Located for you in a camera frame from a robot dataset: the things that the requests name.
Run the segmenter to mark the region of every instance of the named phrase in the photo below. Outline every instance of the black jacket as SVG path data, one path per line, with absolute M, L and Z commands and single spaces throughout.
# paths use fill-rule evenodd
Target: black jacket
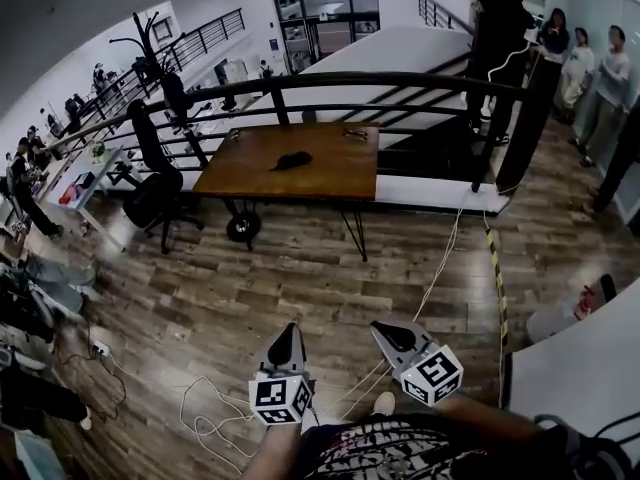
M 509 54 L 526 46 L 525 32 L 534 28 L 533 16 L 518 0 L 488 1 L 480 15 L 475 59 L 478 69 L 489 71 L 501 66 Z M 507 68 L 494 75 L 493 81 L 519 85 L 528 55 L 514 55 Z

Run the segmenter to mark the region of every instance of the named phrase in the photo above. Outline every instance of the table leg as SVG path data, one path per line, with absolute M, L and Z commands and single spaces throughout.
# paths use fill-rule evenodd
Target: table leg
M 251 240 L 260 231 L 260 217 L 255 211 L 250 212 L 246 208 L 239 212 L 233 199 L 223 197 L 222 201 L 232 217 L 227 225 L 227 236 L 232 242 L 246 243 L 247 249 L 253 251 Z
M 365 247 L 365 242 L 364 242 L 364 226 L 362 225 L 362 214 L 357 209 L 354 210 L 353 212 L 353 218 L 356 223 L 356 233 L 358 233 L 358 238 L 356 238 L 356 235 L 353 233 L 353 229 L 351 229 L 351 225 L 349 224 L 349 221 L 347 220 L 347 217 L 344 214 L 344 211 L 340 210 L 340 214 L 344 219 L 344 223 L 347 225 L 347 229 L 349 230 L 349 233 L 351 233 L 351 237 L 353 238 L 353 241 L 355 242 L 356 247 L 358 248 L 358 251 L 360 251 L 360 254 L 362 254 L 362 261 L 367 262 L 369 258 L 367 257 L 367 249 Z
M 111 242 L 113 245 L 115 245 L 119 251 L 124 251 L 125 250 L 125 246 L 122 245 L 120 242 L 118 242 L 111 233 L 109 233 L 105 227 L 100 224 L 96 218 L 91 215 L 86 208 L 81 208 L 80 210 L 78 210 L 80 212 L 80 215 L 82 215 L 87 222 L 89 222 L 89 224 L 91 224 L 94 228 L 96 228 L 98 230 L 98 233 L 100 233 L 104 238 L 106 238 L 107 240 L 109 240 L 109 242 Z
M 120 150 L 120 158 L 122 159 L 122 161 L 127 167 L 131 167 L 131 175 L 140 183 L 142 183 L 144 179 L 142 178 L 142 175 L 138 172 L 138 169 L 136 169 L 133 166 L 133 163 L 131 162 L 131 159 L 127 156 L 126 151 Z

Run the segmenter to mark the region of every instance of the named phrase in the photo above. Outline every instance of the white shirt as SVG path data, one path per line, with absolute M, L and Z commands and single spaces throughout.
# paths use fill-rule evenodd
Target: white shirt
M 576 46 L 571 50 L 569 58 L 564 63 L 562 72 L 571 80 L 582 83 L 587 75 L 596 69 L 596 58 L 588 46 Z
M 626 52 L 609 51 L 600 64 L 598 94 L 617 107 L 627 93 L 627 81 L 631 71 L 631 60 Z

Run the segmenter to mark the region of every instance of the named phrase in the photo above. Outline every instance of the wooden table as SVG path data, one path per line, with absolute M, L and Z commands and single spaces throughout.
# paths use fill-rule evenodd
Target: wooden table
M 283 155 L 307 152 L 312 161 L 274 171 Z M 229 238 L 246 242 L 258 233 L 255 212 L 238 212 L 234 198 L 373 201 L 376 196 L 378 127 L 363 123 L 255 126 L 231 130 L 196 182 L 197 194 L 221 197 L 232 214 Z M 360 212 L 354 210 L 358 238 L 341 210 L 362 258 L 367 261 Z

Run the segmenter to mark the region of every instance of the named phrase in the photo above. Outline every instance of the wooden floor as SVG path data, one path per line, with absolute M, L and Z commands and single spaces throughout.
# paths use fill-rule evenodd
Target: wooden floor
M 605 272 L 619 289 L 640 275 L 640 246 L 615 211 L 597 221 L 579 211 L 596 179 L 594 170 L 578 165 L 566 137 L 566 128 L 548 125 L 512 203 L 490 220 L 509 299 L 512 347 L 521 346 L 532 311 L 575 302 L 583 284 Z M 103 300 L 89 302 L 85 315 L 92 335 L 110 345 L 127 372 L 119 372 L 127 400 L 117 420 L 96 417 L 88 433 L 60 421 L 50 427 L 60 454 L 73 454 L 91 478 L 101 479 L 236 478 L 180 422 L 182 394 L 205 375 L 223 392 L 247 399 L 257 351 L 289 321 L 304 333 L 308 370 L 319 381 L 314 405 L 320 420 L 335 421 L 364 390 L 330 415 L 325 409 L 381 358 L 369 323 L 413 317 L 454 223 L 452 215 L 366 213 L 370 259 L 364 264 L 331 208 L 260 206 L 263 229 L 249 253 L 227 240 L 223 206 L 205 201 L 206 229 L 181 225 L 172 253 L 163 256 L 158 239 L 135 231 L 115 203 L 97 203 L 115 232 L 131 236 L 127 252 L 115 253 L 96 233 L 84 240 L 67 236 L 63 245 L 73 258 L 98 262 Z M 455 249 L 419 319 L 464 365 L 464 390 L 493 404 L 499 359 L 494 283 L 482 218 L 463 216 Z M 81 351 L 73 326 L 65 327 L 59 341 L 63 357 Z M 111 359 L 105 364 L 114 368 Z M 56 364 L 55 373 L 93 406 L 113 412 L 120 385 L 97 361 Z M 397 393 L 390 377 L 353 415 L 366 413 L 389 388 Z M 404 395 L 398 401 L 401 410 L 415 408 Z M 189 425 L 196 415 L 219 422 L 236 414 L 202 383 L 186 401 Z M 252 453 L 264 429 L 255 421 L 232 422 L 223 432 Z M 203 442 L 239 466 L 247 462 L 216 436 Z

